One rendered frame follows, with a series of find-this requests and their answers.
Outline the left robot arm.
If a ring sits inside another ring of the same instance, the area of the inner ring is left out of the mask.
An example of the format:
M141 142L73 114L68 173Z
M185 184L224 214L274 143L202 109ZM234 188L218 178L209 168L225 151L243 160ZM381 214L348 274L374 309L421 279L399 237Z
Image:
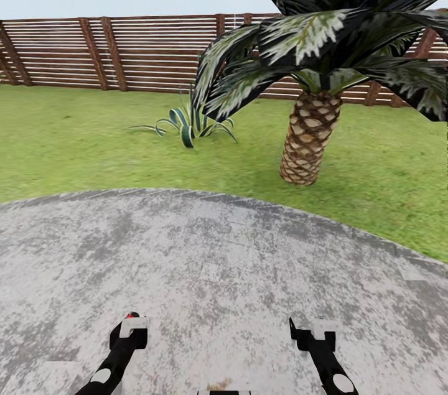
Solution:
M120 328L110 333L110 353L90 378L89 383L75 395L121 395L125 368L135 349L147 345L147 328L153 317L126 317Z

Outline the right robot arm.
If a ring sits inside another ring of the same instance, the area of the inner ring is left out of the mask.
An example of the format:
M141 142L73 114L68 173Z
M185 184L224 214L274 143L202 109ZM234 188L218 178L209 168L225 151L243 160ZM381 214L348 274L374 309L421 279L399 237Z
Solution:
M309 351L322 382L321 395L359 395L354 383L337 361L335 332L343 329L340 320L318 318L310 320L313 330L296 328L289 318L291 338L297 340L300 351Z

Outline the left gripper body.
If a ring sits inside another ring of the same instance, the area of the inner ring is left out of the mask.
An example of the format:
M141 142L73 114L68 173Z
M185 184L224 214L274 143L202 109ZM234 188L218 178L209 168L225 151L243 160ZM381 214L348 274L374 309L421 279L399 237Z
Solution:
M116 328L110 333L110 351L124 350L128 354L128 360L135 349L144 349L147 345L147 328L134 328L129 338L120 337L120 329Z

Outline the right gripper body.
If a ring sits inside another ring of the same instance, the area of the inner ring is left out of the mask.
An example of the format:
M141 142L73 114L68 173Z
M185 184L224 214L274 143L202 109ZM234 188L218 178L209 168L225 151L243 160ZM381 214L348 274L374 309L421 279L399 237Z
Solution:
M309 351L314 364L317 355L320 355L323 351L327 351L333 355L336 351L336 334L331 331L325 331L325 340L316 340L311 330L303 330L301 328L296 329L297 335L297 347L300 351Z

